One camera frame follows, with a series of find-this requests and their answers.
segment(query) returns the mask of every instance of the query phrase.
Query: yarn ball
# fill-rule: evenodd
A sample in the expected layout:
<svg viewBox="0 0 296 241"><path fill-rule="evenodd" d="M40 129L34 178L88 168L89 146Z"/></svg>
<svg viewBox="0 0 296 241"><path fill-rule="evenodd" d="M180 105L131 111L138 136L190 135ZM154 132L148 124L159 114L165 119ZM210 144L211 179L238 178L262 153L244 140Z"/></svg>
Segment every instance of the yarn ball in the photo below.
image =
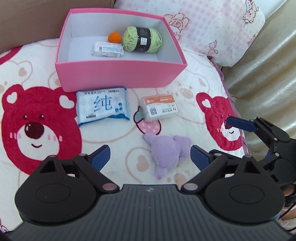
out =
<svg viewBox="0 0 296 241"><path fill-rule="evenodd" d="M151 33L151 44L146 53L156 53L163 46L163 41L159 32L156 29L149 28ZM138 43L138 31L136 27L130 26L123 35L122 44L126 51L132 52L135 50Z"/></svg>
<svg viewBox="0 0 296 241"><path fill-rule="evenodd" d="M119 44L121 42L121 40L122 40L122 36L118 32L110 33L108 36L109 43Z"/></svg>

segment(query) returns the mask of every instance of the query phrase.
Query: blue gripper pad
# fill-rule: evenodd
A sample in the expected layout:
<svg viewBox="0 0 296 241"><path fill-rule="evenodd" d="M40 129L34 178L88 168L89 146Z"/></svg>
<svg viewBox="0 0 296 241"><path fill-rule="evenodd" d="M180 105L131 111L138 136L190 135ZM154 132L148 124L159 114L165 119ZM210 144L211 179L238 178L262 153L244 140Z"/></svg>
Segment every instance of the blue gripper pad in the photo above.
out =
<svg viewBox="0 0 296 241"><path fill-rule="evenodd" d="M249 120L244 120L241 118L230 116L226 119L226 122L230 126L236 127L247 132L257 131L257 127L255 126L255 124Z"/></svg>
<svg viewBox="0 0 296 241"><path fill-rule="evenodd" d="M210 164L210 157L212 157L212 155L197 145L193 145L190 149L190 158L200 171Z"/></svg>
<svg viewBox="0 0 296 241"><path fill-rule="evenodd" d="M100 148L100 151L98 151L97 153L93 153L94 156L91 158L90 161L90 164L98 171L100 171L107 164L111 156L110 147L108 145L105 145L103 147L101 147L103 148L102 150L100 150Z"/></svg>

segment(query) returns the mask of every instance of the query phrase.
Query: cardboard box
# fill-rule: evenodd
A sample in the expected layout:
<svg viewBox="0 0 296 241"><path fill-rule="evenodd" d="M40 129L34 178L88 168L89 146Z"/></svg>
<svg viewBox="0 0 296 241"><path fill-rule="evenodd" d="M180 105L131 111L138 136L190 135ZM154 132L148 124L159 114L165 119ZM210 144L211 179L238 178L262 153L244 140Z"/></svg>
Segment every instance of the cardboard box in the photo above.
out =
<svg viewBox="0 0 296 241"><path fill-rule="evenodd" d="M1 0L0 54L17 46L58 38L71 8L113 5L114 0Z"/></svg>
<svg viewBox="0 0 296 241"><path fill-rule="evenodd" d="M128 26L155 28L163 40L155 54L127 52L120 58L92 55L95 42ZM120 9L71 9L64 23L55 67L65 92L113 87L156 88L170 84L187 66L163 17Z"/></svg>

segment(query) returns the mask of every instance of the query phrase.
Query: green yarn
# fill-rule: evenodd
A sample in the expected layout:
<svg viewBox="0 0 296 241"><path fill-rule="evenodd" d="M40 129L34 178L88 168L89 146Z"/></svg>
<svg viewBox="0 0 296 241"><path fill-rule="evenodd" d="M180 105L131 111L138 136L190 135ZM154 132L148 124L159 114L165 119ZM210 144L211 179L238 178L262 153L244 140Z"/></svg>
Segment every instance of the green yarn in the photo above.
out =
<svg viewBox="0 0 296 241"><path fill-rule="evenodd" d="M161 39L159 32L157 32L156 29L150 28L149 30L151 33L151 44L149 49L146 51L146 53L156 53L163 46L163 41ZM137 42L138 42L137 28L133 26L128 27L122 39L123 48L126 51L132 52L135 50L137 46Z"/></svg>

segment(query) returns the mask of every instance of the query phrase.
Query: white fleece blanket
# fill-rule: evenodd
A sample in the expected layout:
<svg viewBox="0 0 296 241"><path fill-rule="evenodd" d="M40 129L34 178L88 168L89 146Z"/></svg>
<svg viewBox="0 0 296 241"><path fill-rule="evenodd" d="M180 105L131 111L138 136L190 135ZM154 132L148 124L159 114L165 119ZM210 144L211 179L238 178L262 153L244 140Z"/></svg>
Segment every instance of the white fleece blanket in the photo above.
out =
<svg viewBox="0 0 296 241"><path fill-rule="evenodd" d="M108 144L111 159L101 172L119 186L124 183L176 183L180 186L199 172L188 158L158 180L150 146L142 139L142 134L148 131L187 136L192 144L207 151L218 149L236 156L243 155L239 130L225 128L225 120L233 115L233 110L219 74L206 56L184 51L188 67L169 86L129 89L130 121L104 119L78 128L75 94L61 90L54 68L56 48L57 39L29 44L0 65L2 231L12 230L21 223L14 195L36 163L49 154L57 154L61 159L71 158ZM0 61L3 62L5 55L7 53L0 55ZM139 99L164 93L174 95L179 114L152 124L144 123L138 113ZM41 102L44 96L51 104ZM39 128L25 129L31 122L37 123L34 125Z"/></svg>

